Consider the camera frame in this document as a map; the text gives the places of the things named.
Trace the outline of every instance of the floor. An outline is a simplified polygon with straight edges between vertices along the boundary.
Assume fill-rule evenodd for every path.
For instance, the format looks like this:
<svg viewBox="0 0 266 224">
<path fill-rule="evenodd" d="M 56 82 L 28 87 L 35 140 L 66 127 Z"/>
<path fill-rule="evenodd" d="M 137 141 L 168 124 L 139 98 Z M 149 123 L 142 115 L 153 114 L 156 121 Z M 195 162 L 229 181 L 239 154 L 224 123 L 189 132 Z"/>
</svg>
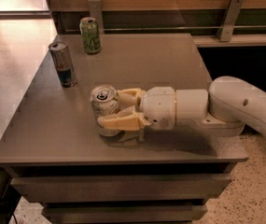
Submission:
<svg viewBox="0 0 266 224">
<path fill-rule="evenodd" d="M 0 138 L 55 35 L 51 20 L 0 21 Z M 240 138 L 249 160 L 237 164 L 230 185 L 194 224 L 266 224 L 266 138 L 249 128 Z M 21 199 L 15 214 L 26 224 L 49 224 L 41 210 Z"/>
</svg>

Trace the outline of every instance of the gray table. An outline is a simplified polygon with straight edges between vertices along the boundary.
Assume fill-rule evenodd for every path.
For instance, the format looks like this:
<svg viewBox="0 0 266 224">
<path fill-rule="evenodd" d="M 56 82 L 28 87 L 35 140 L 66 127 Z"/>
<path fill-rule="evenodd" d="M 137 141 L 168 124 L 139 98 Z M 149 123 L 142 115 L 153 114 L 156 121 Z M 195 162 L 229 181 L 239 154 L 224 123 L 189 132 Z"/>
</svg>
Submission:
<svg viewBox="0 0 266 224">
<path fill-rule="evenodd" d="M 100 84 L 208 89 L 211 78 L 190 35 L 101 35 L 102 50 L 69 45 L 78 84 L 62 88 L 48 54 L 0 141 L 0 166 L 52 223 L 191 221 L 231 182 L 247 155 L 238 137 L 187 127 L 170 132 L 98 134 L 89 104 Z"/>
</svg>

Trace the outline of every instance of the can lid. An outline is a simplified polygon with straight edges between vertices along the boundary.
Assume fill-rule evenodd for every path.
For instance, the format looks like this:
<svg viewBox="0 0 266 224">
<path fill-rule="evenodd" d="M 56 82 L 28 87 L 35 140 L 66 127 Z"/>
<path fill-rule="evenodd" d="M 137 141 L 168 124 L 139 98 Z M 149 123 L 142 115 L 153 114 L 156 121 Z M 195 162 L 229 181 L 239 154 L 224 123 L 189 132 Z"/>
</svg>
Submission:
<svg viewBox="0 0 266 224">
<path fill-rule="evenodd" d="M 91 94 L 97 102 L 107 102 L 115 97 L 116 90 L 110 85 L 102 85 L 95 87 Z"/>
<path fill-rule="evenodd" d="M 67 44 L 62 41 L 53 42 L 49 44 L 49 50 L 52 50 L 52 51 L 58 51 L 58 50 L 66 49 L 66 48 L 67 48 Z"/>
<path fill-rule="evenodd" d="M 86 17 L 80 20 L 81 23 L 88 24 L 88 23 L 95 23 L 95 18 L 93 17 Z"/>
</svg>

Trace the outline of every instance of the dark soda can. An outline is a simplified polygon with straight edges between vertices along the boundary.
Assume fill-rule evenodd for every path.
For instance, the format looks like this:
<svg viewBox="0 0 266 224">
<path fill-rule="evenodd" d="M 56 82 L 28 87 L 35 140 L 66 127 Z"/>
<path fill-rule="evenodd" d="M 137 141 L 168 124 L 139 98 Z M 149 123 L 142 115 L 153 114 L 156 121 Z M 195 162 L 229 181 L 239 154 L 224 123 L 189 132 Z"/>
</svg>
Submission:
<svg viewBox="0 0 266 224">
<path fill-rule="evenodd" d="M 119 95 L 115 88 L 110 85 L 101 85 L 91 91 L 91 107 L 96 119 L 98 131 L 103 136 L 115 136 L 120 130 L 108 130 L 98 123 L 100 116 L 116 114 L 119 111 Z"/>
<path fill-rule="evenodd" d="M 98 24 L 95 18 L 87 17 L 80 20 L 79 30 L 81 32 L 84 49 L 88 54 L 95 54 L 101 50 Z"/>
<path fill-rule="evenodd" d="M 75 69 L 70 57 L 69 48 L 65 42 L 53 42 L 49 51 L 63 87 L 69 88 L 77 84 Z"/>
</svg>

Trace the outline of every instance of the robotic arm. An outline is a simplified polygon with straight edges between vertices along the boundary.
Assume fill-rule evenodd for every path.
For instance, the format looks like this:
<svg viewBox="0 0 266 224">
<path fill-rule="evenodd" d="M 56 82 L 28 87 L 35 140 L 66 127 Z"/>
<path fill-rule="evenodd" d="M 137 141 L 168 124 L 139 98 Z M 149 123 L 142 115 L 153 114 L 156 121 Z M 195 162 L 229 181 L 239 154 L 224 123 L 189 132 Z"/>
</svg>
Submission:
<svg viewBox="0 0 266 224">
<path fill-rule="evenodd" d="M 266 136 L 266 93 L 235 77 L 219 77 L 207 90 L 118 91 L 118 114 L 98 118 L 106 129 L 137 131 L 145 126 L 171 130 L 188 126 L 200 133 L 235 136 L 245 124 Z"/>
</svg>

